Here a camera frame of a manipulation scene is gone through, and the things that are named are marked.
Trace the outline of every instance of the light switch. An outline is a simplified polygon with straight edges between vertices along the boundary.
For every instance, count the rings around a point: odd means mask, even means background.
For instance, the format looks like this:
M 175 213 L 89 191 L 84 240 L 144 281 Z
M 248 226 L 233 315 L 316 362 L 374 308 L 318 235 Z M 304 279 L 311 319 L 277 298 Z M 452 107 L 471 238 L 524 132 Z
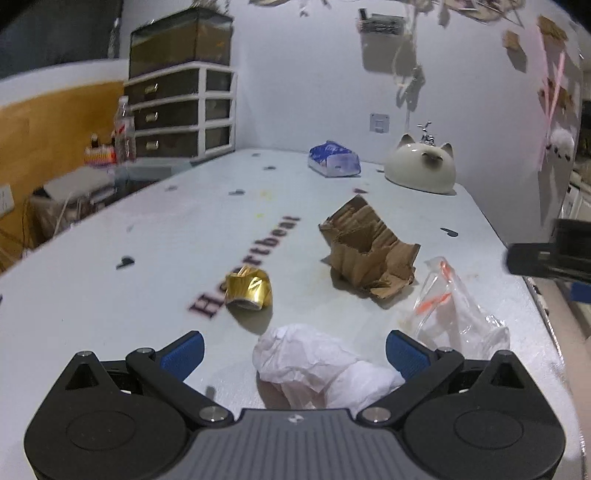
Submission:
M 390 116 L 372 113 L 369 116 L 369 130 L 379 134 L 387 134 L 390 130 Z

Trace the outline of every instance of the pink string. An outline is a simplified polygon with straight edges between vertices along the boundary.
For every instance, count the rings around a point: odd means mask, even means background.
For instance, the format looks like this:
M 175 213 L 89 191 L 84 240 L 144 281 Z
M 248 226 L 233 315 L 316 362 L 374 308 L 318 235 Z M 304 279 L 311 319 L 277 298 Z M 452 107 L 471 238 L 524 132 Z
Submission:
M 554 118 L 554 113 L 556 112 L 556 106 L 558 105 L 558 97 L 560 96 L 560 88 L 562 84 L 562 78 L 564 76 L 564 64 L 566 62 L 566 54 L 564 51 L 560 52 L 560 60 L 558 61 L 558 72 L 556 81 L 554 82 L 554 97 L 552 99 L 552 107 L 550 108 L 550 85 L 548 84 L 548 79 L 550 77 L 550 72 L 548 71 L 548 55 L 546 53 L 546 47 L 544 45 L 544 35 L 540 30 L 540 42 L 542 45 L 542 52 L 544 53 L 544 99 L 545 99 L 545 114 L 546 114 L 546 133 L 544 136 L 544 142 L 542 143 L 542 149 L 540 152 L 540 159 L 538 161 L 538 171 L 542 169 L 542 165 L 544 164 L 545 152 L 546 152 L 546 145 L 548 143 L 548 138 L 550 136 L 550 130 L 552 129 L 552 119 Z

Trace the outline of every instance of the glass tank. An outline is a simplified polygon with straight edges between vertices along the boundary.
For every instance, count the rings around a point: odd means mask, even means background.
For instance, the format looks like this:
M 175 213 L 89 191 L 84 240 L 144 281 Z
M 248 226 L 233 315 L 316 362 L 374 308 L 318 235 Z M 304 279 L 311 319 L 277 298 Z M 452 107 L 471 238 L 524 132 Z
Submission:
M 129 78 L 188 61 L 230 65 L 232 18 L 189 8 L 131 34 Z

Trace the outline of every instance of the crumpled gold can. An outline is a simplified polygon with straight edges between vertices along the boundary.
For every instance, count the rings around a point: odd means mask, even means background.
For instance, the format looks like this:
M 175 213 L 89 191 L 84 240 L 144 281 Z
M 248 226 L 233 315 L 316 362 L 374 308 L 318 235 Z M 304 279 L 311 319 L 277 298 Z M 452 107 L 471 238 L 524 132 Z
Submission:
M 264 270 L 244 265 L 238 273 L 226 275 L 226 305 L 261 310 L 272 303 L 271 282 Z

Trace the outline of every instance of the crumpled white tissue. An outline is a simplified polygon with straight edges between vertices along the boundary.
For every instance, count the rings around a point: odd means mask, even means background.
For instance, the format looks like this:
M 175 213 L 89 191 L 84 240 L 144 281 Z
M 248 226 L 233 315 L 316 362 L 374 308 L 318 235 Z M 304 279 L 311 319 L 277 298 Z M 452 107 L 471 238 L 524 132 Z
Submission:
M 291 408 L 348 408 L 353 416 L 404 383 L 394 368 L 364 361 L 341 340 L 309 325 L 267 330 L 252 353 L 261 380 L 279 388 Z

